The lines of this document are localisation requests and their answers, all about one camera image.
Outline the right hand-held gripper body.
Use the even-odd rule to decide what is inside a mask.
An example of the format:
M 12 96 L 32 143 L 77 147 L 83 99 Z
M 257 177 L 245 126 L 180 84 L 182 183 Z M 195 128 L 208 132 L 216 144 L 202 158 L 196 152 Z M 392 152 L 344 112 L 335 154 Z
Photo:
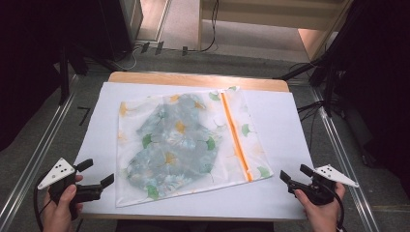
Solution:
M 353 188 L 359 187 L 358 182 L 348 178 L 329 164 L 312 170 L 314 174 L 310 177 L 311 183 L 309 185 L 292 180 L 288 186 L 288 192 L 293 193 L 295 189 L 300 189 L 314 205 L 326 205 L 336 198 L 336 183 L 345 184 Z

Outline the black curtain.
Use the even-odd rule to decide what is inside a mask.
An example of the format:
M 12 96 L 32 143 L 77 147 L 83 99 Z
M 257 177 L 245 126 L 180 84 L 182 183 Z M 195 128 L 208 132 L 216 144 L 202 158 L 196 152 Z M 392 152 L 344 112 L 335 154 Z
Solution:
M 410 193 L 410 0 L 354 0 L 337 37 L 335 92 L 369 132 L 363 149 Z
M 60 89 L 63 44 L 114 71 L 131 49 L 120 0 L 0 0 L 0 151 Z

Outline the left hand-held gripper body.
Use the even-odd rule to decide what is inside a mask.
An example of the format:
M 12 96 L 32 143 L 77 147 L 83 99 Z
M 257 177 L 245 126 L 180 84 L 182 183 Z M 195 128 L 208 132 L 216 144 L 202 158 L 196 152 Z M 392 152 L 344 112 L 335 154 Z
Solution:
M 48 189 L 50 199 L 56 204 L 59 203 L 60 196 L 69 185 L 76 185 L 76 195 L 73 198 L 74 204 L 99 200 L 103 192 L 101 184 L 78 186 L 76 184 L 78 171 L 75 167 L 76 165 L 71 165 L 65 159 L 60 158 L 40 179 L 37 189 Z

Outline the person's right hand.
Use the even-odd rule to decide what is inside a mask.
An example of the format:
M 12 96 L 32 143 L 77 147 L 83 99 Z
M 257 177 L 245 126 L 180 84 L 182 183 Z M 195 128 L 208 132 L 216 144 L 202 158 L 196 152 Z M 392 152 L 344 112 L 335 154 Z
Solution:
M 296 189 L 296 198 L 302 204 L 313 232 L 337 232 L 339 203 L 335 199 L 332 203 L 317 206 L 311 203 L 305 193 Z

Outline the blue floral garment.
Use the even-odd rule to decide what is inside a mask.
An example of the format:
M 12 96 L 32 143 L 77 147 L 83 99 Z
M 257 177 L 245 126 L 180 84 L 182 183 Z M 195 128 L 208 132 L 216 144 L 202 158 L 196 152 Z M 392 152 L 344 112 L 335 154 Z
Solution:
M 208 107 L 198 94 L 151 97 L 120 114 L 132 157 L 121 168 L 129 183 L 165 197 L 209 174 L 220 136 L 204 123 Z

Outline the black metal stand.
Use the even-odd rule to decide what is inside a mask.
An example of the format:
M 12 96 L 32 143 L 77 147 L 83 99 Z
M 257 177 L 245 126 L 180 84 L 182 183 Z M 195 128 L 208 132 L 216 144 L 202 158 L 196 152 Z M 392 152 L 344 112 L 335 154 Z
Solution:
M 72 65 L 73 70 L 77 74 L 85 75 L 88 73 L 88 67 L 84 61 L 84 54 L 80 46 L 74 43 L 63 44 L 60 49 L 60 101 L 62 105 L 70 94 L 69 83 L 69 65 Z
M 326 114 L 331 117 L 332 96 L 337 78 L 337 69 L 335 64 L 328 58 L 318 58 L 309 63 L 304 63 L 294 71 L 290 71 L 289 73 L 280 76 L 279 79 L 287 81 L 297 75 L 306 73 L 311 69 L 314 69 L 314 72 L 309 78 L 308 83 L 311 87 L 319 87 L 322 82 L 325 83 L 322 106 L 324 107 Z

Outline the light wooden shelf unit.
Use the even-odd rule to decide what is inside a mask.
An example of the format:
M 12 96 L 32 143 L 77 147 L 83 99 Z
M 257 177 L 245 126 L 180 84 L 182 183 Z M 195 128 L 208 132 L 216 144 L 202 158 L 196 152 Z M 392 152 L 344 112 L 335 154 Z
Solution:
M 344 24 L 354 0 L 219 0 L 218 20 L 297 28 L 310 61 Z

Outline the leaf-print mesh laundry bag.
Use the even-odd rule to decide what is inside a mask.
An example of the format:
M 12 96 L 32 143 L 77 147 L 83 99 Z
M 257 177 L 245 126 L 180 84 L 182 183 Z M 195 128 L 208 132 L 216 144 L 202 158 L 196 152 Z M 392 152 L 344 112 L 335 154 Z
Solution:
M 144 101 L 151 97 L 173 95 L 123 101 L 120 104 L 117 136 L 119 181 L 116 184 L 116 205 L 118 207 L 227 188 L 267 179 L 274 175 L 252 121 L 244 92 L 239 87 L 174 95 L 182 94 L 198 94 L 203 98 L 208 107 L 208 112 L 204 114 L 205 126 L 216 131 L 220 136 L 218 154 L 211 172 L 165 197 L 156 197 L 153 193 L 132 186 L 121 173 L 122 166 L 132 157 L 133 146 L 124 139 L 125 128 L 121 125 L 120 114 L 126 110 L 129 103 Z

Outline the aluminium floor rail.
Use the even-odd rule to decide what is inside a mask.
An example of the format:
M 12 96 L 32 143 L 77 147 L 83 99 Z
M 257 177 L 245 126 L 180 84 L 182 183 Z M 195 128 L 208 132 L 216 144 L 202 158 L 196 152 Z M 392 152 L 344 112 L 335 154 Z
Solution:
M 314 120 L 320 117 L 325 128 L 324 134 L 329 138 L 329 141 L 333 147 L 333 151 L 330 153 L 330 156 L 333 160 L 337 161 L 338 167 L 348 178 L 351 178 L 353 181 L 358 181 L 358 177 L 354 171 L 352 162 L 348 158 L 348 154 L 346 153 L 343 143 L 340 140 L 340 136 L 337 132 L 334 121 L 325 111 L 324 97 L 318 88 L 312 88 L 311 93 L 314 99 L 314 106 L 310 111 L 312 116 L 312 125 L 310 126 L 308 148 L 311 149 L 312 141 L 314 140 Z M 347 192 L 348 196 L 351 198 L 351 203 L 354 205 L 354 209 L 362 222 L 364 231 L 380 232 L 380 228 L 376 222 L 376 218 L 374 217 L 374 213 L 367 201 L 362 186 L 359 186 L 358 188 L 348 187 Z
M 70 109 L 76 93 L 78 80 L 79 77 L 77 74 L 69 78 L 69 86 L 73 90 L 69 92 L 65 101 L 56 108 L 46 129 L 42 133 L 41 139 L 33 150 L 30 159 L 26 162 L 24 169 L 19 173 L 18 180 L 15 182 L 0 212 L 0 232 L 7 232 L 9 230 L 21 203 L 33 185 L 47 151 Z

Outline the wooden table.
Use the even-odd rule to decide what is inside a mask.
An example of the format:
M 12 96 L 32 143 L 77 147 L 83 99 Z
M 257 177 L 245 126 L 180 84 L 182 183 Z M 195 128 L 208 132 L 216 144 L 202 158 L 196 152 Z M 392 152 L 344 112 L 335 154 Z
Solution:
M 257 79 L 239 76 L 181 74 L 167 72 L 114 72 L 106 82 L 129 84 L 153 84 L 187 86 L 192 90 L 208 90 L 238 85 L 243 89 L 255 91 L 271 91 L 290 93 L 288 84 L 277 79 Z M 97 219 L 134 219 L 134 218 L 97 218 Z M 160 220 L 209 220 L 209 219 L 169 219 L 169 218 L 137 218 Z M 274 221 L 274 220 L 244 220 L 244 221 Z

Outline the person's dark lap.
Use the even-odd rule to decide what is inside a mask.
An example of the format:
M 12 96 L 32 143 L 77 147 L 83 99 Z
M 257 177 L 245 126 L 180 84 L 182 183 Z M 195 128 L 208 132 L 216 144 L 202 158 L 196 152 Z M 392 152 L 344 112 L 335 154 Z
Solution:
M 118 220 L 115 232 L 275 232 L 272 222 Z

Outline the person's left hand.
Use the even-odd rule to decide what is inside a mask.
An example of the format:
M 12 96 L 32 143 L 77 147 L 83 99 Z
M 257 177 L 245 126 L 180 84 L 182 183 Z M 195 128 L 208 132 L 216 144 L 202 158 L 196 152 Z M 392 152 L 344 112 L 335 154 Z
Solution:
M 49 193 L 44 197 L 43 232 L 74 232 L 70 203 L 76 195 L 76 185 L 69 185 L 56 204 Z

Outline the white table sheet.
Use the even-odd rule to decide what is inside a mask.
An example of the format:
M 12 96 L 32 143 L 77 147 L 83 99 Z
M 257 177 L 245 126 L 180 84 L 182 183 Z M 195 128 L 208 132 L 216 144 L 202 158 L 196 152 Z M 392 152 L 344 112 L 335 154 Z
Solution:
M 191 87 L 106 82 L 100 93 L 76 160 L 92 159 L 83 183 L 95 184 L 116 169 L 116 132 L 120 102 L 148 96 L 190 92 Z M 279 178 L 281 171 L 307 183 L 300 165 L 312 165 L 293 95 L 247 90 L 245 99 L 274 176 L 249 184 L 176 196 L 133 205 L 115 206 L 115 187 L 102 198 L 84 204 L 83 218 L 169 218 L 209 220 L 297 220 L 305 214 L 299 201 Z

